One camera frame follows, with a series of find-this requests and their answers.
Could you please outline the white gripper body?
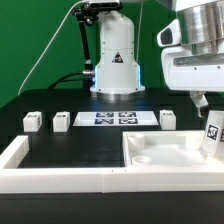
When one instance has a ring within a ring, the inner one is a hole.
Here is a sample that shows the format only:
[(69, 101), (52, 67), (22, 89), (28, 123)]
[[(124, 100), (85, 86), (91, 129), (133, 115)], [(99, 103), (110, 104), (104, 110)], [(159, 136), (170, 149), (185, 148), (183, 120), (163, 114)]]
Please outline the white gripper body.
[(165, 48), (162, 69), (171, 90), (224, 92), (224, 47), (217, 53), (193, 56), (185, 47)]

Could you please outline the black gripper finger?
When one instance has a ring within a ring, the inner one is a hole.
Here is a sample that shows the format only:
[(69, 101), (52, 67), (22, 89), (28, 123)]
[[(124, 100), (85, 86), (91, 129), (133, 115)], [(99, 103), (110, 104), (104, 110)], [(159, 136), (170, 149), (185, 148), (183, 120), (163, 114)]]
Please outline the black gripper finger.
[(208, 114), (209, 104), (204, 91), (191, 91), (190, 98), (197, 108), (198, 116), (204, 118)]

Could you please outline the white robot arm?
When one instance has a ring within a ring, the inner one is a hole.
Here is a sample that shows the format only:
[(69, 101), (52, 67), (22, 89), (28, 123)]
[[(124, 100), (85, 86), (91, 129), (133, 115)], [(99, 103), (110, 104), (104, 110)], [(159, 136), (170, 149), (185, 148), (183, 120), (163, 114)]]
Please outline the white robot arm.
[[(99, 13), (101, 58), (91, 92), (114, 101), (142, 92), (134, 25), (119, 13), (126, 0), (88, 0)], [(224, 0), (156, 0), (176, 13), (157, 35), (166, 85), (188, 91), (199, 111), (207, 92), (224, 92)]]

